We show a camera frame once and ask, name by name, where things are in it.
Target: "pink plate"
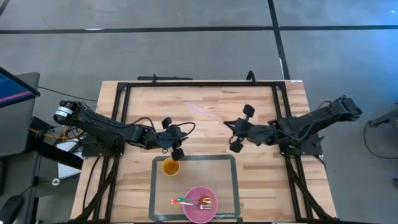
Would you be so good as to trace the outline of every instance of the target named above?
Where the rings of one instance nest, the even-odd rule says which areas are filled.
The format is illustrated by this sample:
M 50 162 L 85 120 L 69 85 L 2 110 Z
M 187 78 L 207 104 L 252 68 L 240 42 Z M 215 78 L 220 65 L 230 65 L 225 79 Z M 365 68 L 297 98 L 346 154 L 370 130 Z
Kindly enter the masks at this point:
M 189 220 L 193 223 L 202 224 L 209 222 L 214 218 L 218 208 L 217 197 L 212 190 L 204 186 L 194 187 L 187 192 L 185 198 L 199 200 L 202 196 L 207 196 L 211 200 L 211 204 L 213 206 L 212 209 L 209 210 L 200 210 L 198 206 L 193 205 L 183 205 L 184 213 Z

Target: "concrete floor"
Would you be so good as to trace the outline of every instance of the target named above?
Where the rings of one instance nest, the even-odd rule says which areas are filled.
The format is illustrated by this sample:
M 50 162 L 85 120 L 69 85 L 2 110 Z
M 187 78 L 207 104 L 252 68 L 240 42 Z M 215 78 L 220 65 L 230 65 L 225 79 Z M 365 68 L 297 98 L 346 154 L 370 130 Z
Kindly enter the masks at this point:
M 397 1 L 274 3 L 280 26 L 398 23 Z M 11 0 L 0 17 L 2 30 L 271 25 L 264 0 Z M 392 178 L 397 161 L 372 156 L 363 143 L 363 127 L 398 102 L 398 30 L 282 31 L 281 36 L 290 77 L 304 81 L 311 109 L 346 94 L 364 110 L 359 121 L 321 132 L 338 216 L 396 223 L 398 191 Z M 273 31 L 12 34 L 0 36 L 0 49 L 1 66 L 10 72 L 40 72 L 39 85 L 86 98 L 98 97 L 103 80 L 135 80 L 154 73 L 242 79 L 253 70 L 257 79 L 282 78 Z M 69 98 L 41 92 L 34 114 L 53 123 L 58 102 Z M 376 153 L 398 157 L 389 126 L 370 129 L 367 136 Z M 62 209 L 50 209 L 54 201 Z M 72 203 L 73 193 L 48 196 L 41 200 L 38 218 L 65 221 Z

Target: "monitor screen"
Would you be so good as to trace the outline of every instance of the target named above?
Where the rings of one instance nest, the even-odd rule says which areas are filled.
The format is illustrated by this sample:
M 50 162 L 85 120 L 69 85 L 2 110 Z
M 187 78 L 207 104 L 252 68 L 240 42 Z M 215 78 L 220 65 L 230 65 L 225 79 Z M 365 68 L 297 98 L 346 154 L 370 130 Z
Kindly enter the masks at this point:
M 0 68 L 0 108 L 40 96 L 40 93 Z

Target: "yellow cup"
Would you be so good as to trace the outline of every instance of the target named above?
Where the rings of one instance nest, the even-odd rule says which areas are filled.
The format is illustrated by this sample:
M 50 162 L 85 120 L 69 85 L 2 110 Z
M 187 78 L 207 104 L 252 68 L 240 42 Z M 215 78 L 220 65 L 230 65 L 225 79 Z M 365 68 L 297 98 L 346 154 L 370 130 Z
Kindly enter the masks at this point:
M 162 163 L 162 171 L 167 176 L 174 176 L 180 172 L 180 162 L 167 158 Z

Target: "baking mat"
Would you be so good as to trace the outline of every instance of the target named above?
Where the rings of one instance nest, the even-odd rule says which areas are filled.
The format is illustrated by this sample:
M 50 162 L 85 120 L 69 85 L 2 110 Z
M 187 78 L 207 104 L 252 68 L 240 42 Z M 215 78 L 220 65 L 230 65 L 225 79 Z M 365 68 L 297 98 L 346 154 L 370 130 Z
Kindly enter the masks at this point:
M 180 172 L 171 177 L 162 172 L 162 162 L 168 157 L 159 156 L 152 161 L 151 220 L 188 220 L 182 206 L 170 204 L 170 199 L 184 197 L 196 186 L 208 187 L 216 194 L 216 219 L 236 219 L 240 216 L 236 162 L 232 155 L 185 156 L 180 160 Z

